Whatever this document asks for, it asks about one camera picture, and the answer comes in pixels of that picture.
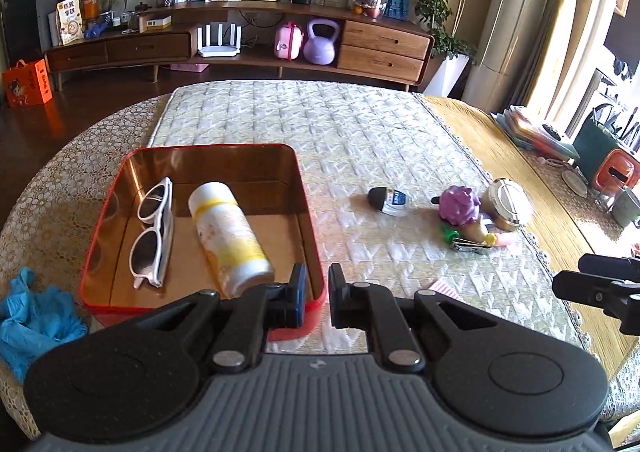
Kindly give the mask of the pink toy case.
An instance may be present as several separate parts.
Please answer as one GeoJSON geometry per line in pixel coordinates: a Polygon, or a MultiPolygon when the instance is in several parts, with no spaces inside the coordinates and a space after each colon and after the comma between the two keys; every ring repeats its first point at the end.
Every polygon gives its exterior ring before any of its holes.
{"type": "Polygon", "coordinates": [[[298,24],[289,21],[274,36],[273,53],[282,60],[295,60],[303,47],[304,32],[298,24]]]}

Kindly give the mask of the metal nail clipper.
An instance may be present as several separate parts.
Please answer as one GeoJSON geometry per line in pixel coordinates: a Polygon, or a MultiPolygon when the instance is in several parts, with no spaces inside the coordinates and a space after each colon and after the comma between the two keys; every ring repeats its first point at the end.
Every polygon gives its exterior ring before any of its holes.
{"type": "Polygon", "coordinates": [[[462,238],[453,238],[450,242],[450,247],[456,252],[473,252],[477,254],[487,254],[492,250],[492,246],[489,244],[462,238]]]}

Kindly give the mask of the wooden tv cabinet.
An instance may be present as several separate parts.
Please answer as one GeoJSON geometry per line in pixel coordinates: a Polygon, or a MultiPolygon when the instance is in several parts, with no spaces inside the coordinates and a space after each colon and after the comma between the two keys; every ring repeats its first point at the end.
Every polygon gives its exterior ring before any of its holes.
{"type": "Polygon", "coordinates": [[[347,9],[282,2],[189,2],[171,8],[152,8],[141,16],[170,15],[171,26],[141,33],[102,33],[97,38],[51,48],[44,55],[55,78],[65,73],[204,62],[210,66],[268,67],[278,73],[288,70],[324,71],[400,84],[406,90],[425,80],[434,38],[407,21],[385,17],[371,19],[347,9]],[[304,56],[282,60],[274,56],[277,30],[293,21],[307,34],[311,19],[331,19],[340,25],[335,58],[328,66],[310,64],[304,56]],[[196,28],[206,23],[235,23],[242,27],[242,47],[232,58],[203,58],[196,48],[196,28]]]}

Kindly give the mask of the orange gift bag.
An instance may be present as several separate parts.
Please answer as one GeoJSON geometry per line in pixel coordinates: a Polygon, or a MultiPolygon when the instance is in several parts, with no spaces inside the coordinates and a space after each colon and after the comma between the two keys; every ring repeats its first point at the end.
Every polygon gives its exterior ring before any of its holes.
{"type": "Polygon", "coordinates": [[[52,99],[46,61],[17,61],[2,73],[3,90],[11,108],[40,106],[52,99]]]}

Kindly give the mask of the black cabinet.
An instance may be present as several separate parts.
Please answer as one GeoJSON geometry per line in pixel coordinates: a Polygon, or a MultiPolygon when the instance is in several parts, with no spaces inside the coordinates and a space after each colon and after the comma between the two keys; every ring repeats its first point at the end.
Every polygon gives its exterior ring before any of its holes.
{"type": "Polygon", "coordinates": [[[4,46],[9,65],[42,57],[51,44],[49,15],[57,0],[2,0],[4,46]]]}

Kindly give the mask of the stack of magazines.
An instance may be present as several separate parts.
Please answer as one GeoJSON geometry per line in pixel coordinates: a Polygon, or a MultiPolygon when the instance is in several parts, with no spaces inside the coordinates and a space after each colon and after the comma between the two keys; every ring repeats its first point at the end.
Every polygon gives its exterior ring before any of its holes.
{"type": "Polygon", "coordinates": [[[502,112],[491,113],[491,117],[521,149],[564,162],[579,160],[570,139],[527,107],[510,106],[502,112]]]}

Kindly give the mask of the lace patterned tablecloth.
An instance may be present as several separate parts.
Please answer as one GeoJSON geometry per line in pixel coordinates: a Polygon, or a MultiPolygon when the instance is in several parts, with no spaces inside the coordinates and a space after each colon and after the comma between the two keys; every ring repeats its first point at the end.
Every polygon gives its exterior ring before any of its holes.
{"type": "Polygon", "coordinates": [[[40,169],[1,230],[1,295],[28,267],[35,290],[53,284],[79,301],[78,287],[96,221],[120,162],[144,147],[167,94],[137,102],[96,122],[40,169]]]}

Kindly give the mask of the white standing air conditioner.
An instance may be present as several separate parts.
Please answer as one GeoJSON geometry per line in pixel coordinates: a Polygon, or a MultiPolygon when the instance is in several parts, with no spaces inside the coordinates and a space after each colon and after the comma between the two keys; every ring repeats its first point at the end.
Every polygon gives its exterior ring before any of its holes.
{"type": "Polygon", "coordinates": [[[547,0],[491,0],[463,100],[485,112],[511,97],[535,38],[547,0]]]}

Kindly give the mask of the pink flat box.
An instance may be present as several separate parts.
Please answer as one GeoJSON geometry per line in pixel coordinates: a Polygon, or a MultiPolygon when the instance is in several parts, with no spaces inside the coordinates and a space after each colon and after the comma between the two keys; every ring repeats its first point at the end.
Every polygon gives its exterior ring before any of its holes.
{"type": "Polygon", "coordinates": [[[207,68],[208,64],[204,64],[204,62],[195,62],[195,64],[191,64],[191,62],[183,62],[182,64],[171,64],[169,66],[171,71],[188,73],[203,73],[207,68]]]}

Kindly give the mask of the white wifi router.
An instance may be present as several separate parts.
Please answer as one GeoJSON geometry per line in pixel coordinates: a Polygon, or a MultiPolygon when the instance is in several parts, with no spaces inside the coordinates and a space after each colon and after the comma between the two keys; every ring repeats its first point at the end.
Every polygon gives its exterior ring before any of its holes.
{"type": "Polygon", "coordinates": [[[196,28],[196,48],[203,58],[232,58],[242,47],[242,27],[235,23],[206,23],[196,28]]]}

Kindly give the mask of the round metal tin can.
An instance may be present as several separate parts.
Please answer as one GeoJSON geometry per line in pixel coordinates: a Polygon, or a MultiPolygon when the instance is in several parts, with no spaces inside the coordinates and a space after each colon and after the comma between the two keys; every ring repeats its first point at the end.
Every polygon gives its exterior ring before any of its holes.
{"type": "Polygon", "coordinates": [[[535,210],[522,186],[509,178],[495,179],[480,199],[480,209],[503,231],[527,226],[535,210]]]}

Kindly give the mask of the teal bag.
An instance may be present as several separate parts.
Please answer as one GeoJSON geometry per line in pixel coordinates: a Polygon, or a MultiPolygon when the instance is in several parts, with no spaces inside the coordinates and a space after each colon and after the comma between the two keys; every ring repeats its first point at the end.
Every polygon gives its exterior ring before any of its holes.
{"type": "Polygon", "coordinates": [[[573,146],[578,153],[580,172],[591,183],[608,153],[618,147],[618,137],[590,113],[582,123],[573,146]]]}

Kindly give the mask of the purple kettlebell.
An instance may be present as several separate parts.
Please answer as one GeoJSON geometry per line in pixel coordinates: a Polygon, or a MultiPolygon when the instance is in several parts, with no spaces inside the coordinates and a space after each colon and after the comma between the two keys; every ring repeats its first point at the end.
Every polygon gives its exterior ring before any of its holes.
{"type": "Polygon", "coordinates": [[[303,47],[303,55],[310,64],[317,66],[328,66],[335,58],[335,42],[340,34],[340,25],[331,19],[311,19],[307,24],[307,42],[303,47]],[[317,35],[315,27],[329,27],[333,30],[332,35],[317,35]]]}

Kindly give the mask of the purple toy figure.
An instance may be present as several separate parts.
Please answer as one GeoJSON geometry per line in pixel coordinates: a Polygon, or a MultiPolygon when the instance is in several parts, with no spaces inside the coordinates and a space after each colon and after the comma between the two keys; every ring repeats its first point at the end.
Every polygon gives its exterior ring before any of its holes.
{"type": "Polygon", "coordinates": [[[478,243],[498,245],[498,235],[487,228],[488,221],[480,210],[480,198],[465,186],[448,187],[441,195],[431,198],[442,221],[442,235],[450,246],[453,238],[462,238],[478,243]]]}

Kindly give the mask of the orange white container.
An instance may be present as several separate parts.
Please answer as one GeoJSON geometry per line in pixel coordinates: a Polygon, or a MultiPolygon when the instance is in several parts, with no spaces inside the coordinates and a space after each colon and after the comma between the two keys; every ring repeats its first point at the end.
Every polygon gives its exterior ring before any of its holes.
{"type": "Polygon", "coordinates": [[[612,149],[600,164],[593,178],[597,191],[618,194],[623,187],[634,188],[639,183],[639,161],[623,149],[612,149]]]}

